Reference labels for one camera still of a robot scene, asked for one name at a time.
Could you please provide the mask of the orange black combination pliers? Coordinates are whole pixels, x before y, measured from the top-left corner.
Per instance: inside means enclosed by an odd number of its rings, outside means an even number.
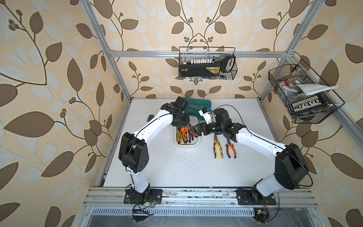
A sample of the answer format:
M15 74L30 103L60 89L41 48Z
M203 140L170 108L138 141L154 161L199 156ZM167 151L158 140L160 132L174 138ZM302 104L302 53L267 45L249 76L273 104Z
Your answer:
M189 129L188 129L188 127L182 127L181 128L181 133L182 133L183 142L185 144L187 144L189 142Z

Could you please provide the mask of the white plastic storage box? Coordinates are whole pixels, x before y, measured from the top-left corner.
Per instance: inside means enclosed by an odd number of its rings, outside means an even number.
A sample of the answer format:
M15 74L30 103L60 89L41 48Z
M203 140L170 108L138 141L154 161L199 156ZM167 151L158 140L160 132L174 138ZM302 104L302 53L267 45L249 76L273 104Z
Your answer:
M191 136L190 136L190 132L189 132L189 142L187 144L185 144L184 142L182 143L182 145L179 145L177 143L177 130L180 130L181 127L176 127L175 128L175 143L177 144L177 146L182 147L182 148L187 148L187 147L195 147L198 145L200 138L195 138L193 141L191 140Z

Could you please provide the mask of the yellow black combination pliers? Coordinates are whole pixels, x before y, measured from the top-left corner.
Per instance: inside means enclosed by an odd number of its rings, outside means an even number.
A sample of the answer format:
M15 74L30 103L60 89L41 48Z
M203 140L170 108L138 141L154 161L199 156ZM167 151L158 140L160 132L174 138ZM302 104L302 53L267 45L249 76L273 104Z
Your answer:
M220 157L223 159L223 150L222 147L220 145L219 139L217 137L217 135L214 135L214 155L215 155L215 159L217 159L217 155L220 154Z

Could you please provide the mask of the orange black long-nose pliers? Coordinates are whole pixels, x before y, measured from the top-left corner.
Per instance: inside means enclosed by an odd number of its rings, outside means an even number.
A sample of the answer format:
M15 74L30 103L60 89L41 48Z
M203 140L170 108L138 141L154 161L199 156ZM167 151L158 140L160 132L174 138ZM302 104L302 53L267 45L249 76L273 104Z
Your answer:
M229 139L227 139L226 143L226 152L229 158L231 158L231 152L233 152L233 157L236 158L235 148Z

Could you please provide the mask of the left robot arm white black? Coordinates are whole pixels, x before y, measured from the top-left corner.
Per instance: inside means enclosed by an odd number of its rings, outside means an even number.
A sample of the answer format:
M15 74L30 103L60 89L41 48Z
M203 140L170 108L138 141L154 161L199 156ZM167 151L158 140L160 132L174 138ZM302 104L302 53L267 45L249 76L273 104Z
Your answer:
M152 196L145 169L149 162L148 144L167 126L187 126L189 114L185 113L188 102L178 97L176 101L165 103L161 110L145 126L134 133L126 132L119 141L119 160L131 176L131 185L125 190L125 204L141 205L149 202Z

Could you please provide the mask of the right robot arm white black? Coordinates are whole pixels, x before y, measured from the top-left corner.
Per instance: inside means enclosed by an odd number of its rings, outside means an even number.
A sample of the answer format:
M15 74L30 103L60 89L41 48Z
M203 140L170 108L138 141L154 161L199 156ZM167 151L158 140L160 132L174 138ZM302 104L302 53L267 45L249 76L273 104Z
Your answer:
M203 108L199 115L204 118L204 122L192 128L196 135L221 134L228 140L254 149L274 163L274 173L261 179L248 190L248 203L260 204L282 189L294 190L309 174L309 167L297 145L285 145L269 140L252 132L243 124L233 123L223 108L214 111Z

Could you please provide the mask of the yellow black pliers in box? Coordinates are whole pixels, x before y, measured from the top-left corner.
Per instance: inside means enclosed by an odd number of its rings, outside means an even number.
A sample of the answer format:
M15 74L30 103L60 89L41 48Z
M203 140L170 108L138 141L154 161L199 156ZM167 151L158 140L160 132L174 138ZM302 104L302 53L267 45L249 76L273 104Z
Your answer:
M181 130L177 130L177 143L179 145L182 145L183 143L183 137L182 137L182 132Z

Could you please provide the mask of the socket set box in basket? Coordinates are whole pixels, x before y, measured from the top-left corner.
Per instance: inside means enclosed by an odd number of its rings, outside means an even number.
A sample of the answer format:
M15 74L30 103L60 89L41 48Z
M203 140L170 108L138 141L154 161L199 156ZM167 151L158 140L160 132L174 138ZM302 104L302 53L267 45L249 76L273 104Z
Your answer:
M321 95L316 95L291 104L290 112L293 114L300 114L315 109L324 108L327 107L328 105L329 104L324 100L324 98Z

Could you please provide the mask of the green plastic tool case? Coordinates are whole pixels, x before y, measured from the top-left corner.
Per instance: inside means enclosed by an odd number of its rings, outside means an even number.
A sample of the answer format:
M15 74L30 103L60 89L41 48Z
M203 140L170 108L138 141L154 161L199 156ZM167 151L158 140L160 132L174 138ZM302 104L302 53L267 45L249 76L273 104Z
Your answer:
M206 99L194 99L194 98L184 98L188 102L188 106L184 110L185 113L188 113L190 116L195 116L199 120L203 120L204 118L199 114L199 110L203 108L211 108L211 101Z

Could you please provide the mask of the black yellow tool in basket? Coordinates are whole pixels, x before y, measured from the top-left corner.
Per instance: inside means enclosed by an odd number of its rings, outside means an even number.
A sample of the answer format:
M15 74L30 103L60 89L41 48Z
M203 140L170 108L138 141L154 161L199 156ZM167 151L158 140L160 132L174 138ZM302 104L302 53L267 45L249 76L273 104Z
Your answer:
M183 60L179 64L179 76L181 78L200 77L203 79L233 80L237 72L236 57L233 54Z

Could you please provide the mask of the white papers in basket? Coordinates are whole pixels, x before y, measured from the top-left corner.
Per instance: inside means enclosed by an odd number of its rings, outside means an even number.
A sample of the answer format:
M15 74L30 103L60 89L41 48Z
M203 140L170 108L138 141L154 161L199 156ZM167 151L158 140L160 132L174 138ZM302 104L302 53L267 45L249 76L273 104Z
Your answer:
M292 89L298 93L304 93L306 96L314 95L323 91L329 91L338 88L339 85L325 86L321 84L300 84Z

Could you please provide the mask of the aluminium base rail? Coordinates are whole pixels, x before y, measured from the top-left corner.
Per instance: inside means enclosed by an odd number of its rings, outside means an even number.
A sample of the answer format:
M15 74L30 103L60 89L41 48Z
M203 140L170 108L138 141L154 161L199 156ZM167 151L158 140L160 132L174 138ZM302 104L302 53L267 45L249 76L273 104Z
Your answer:
M311 190L280 190L257 202L248 188L155 188L145 196L124 187L91 187L84 206L129 206L134 200L152 202L161 207L267 207L317 208Z

